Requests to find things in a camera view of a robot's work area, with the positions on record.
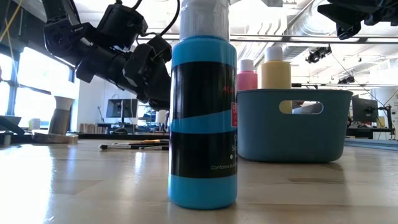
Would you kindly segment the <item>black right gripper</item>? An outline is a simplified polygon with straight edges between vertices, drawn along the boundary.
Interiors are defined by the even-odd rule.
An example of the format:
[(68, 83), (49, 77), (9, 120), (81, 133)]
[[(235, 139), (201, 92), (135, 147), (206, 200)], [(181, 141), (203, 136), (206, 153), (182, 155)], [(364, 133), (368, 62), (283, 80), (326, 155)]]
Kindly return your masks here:
[(336, 34), (340, 40), (350, 39), (361, 30), (361, 23), (374, 26), (379, 22), (397, 25), (397, 0), (360, 0), (360, 11), (366, 15), (360, 20), (361, 13), (350, 8), (343, 1), (329, 1), (319, 5), (317, 11), (336, 24)]

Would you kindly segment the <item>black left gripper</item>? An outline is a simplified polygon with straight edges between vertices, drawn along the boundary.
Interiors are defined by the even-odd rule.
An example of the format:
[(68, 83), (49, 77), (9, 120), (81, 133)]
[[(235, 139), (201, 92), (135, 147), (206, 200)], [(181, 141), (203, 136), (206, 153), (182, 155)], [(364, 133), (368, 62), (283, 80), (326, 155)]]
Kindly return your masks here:
[(170, 109), (170, 75), (166, 63), (172, 59), (171, 45), (156, 35), (139, 44), (123, 68), (125, 79), (136, 93), (145, 93), (153, 110)]

